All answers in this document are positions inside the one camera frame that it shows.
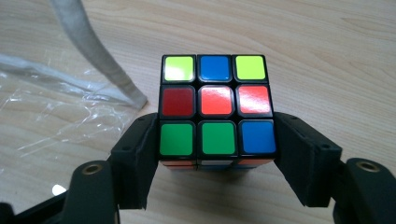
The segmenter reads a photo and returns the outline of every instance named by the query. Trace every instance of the screw hole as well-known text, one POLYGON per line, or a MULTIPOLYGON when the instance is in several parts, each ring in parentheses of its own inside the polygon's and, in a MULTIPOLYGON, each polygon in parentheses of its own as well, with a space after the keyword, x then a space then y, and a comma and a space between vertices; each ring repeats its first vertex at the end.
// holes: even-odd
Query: screw hole
POLYGON ((328 144, 323 144, 322 147, 324 147, 324 148, 330 148, 330 145, 328 145, 328 144))
POLYGON ((82 173, 84 174, 84 175, 93 175, 93 174, 96 174, 96 173, 98 173, 99 171, 101 171, 102 170, 102 165, 100 165, 100 164, 91 164, 91 165, 89 165, 89 166, 86 166, 83 170, 82 170, 82 173))
POLYGON ((379 172, 378 166, 375 164, 368 162, 368 161, 358 161, 356 162, 356 165, 361 168, 362 170, 368 171, 368 172, 373 172, 377 173, 379 172))

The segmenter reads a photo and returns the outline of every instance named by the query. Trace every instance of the black plastic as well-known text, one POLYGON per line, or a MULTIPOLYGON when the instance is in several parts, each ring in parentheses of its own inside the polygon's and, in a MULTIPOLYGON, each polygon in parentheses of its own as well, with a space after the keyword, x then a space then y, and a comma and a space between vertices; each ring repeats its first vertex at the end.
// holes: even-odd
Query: black plastic
POLYGON ((90 161, 73 173, 61 224, 119 223, 111 167, 90 161))
POLYGON ((275 112, 275 163, 303 205, 327 207, 342 149, 307 123, 275 112))
POLYGON ((334 181, 336 224, 396 223, 396 179, 383 165, 350 159, 334 181))
POLYGON ((120 209, 141 209, 158 166, 158 114, 135 120, 111 150, 117 203, 120 209))

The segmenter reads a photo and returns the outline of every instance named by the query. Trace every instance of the green sticker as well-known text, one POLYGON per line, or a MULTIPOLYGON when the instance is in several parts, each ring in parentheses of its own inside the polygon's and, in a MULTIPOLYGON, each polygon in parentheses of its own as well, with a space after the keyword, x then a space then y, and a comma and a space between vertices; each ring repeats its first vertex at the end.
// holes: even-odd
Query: green sticker
POLYGON ((205 154, 235 153, 235 127, 231 122, 208 122, 202 125, 202 148, 205 154))
POLYGON ((242 80, 265 79, 262 56, 237 56, 236 76, 242 80))
POLYGON ((191 56, 168 56, 165 58, 166 81, 191 81, 194 78, 194 61, 191 56))
POLYGON ((164 156, 190 156, 192 135, 191 124, 164 124, 161 127, 160 153, 164 156))

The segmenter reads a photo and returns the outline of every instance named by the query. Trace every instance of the wooden table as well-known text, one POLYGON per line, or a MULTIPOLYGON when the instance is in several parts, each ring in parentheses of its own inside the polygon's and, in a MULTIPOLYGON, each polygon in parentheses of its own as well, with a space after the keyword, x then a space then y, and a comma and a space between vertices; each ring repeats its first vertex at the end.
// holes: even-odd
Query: wooden table
MULTIPOLYGON (((149 102, 138 112, 0 73, 0 201, 17 213, 50 198, 54 185, 67 188, 77 166, 104 160, 135 118, 157 111, 163 54, 264 54, 275 111, 332 139, 344 149, 343 161, 366 158, 396 174, 394 1, 84 4, 93 28, 149 102)), ((0 53, 106 81, 71 45, 47 1, 0 2, 0 53)), ((227 174, 160 165, 148 210, 122 211, 121 220, 332 223, 332 207, 301 206, 273 163, 227 174)))

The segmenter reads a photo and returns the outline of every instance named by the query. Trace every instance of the table surface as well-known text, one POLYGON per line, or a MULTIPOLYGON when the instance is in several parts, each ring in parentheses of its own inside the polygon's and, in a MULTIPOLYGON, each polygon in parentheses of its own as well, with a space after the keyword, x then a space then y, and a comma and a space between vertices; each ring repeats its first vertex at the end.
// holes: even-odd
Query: table surface
MULTIPOLYGON (((104 160, 132 121, 157 111, 164 54, 264 54, 275 111, 396 174, 396 2, 84 1, 92 26, 148 104, 95 102, 0 72, 0 201, 17 213, 104 160)), ((47 1, 0 1, 0 53, 106 81, 69 42, 47 1)), ((146 211, 122 223, 332 223, 303 207, 273 163, 247 173, 159 166, 146 211)))

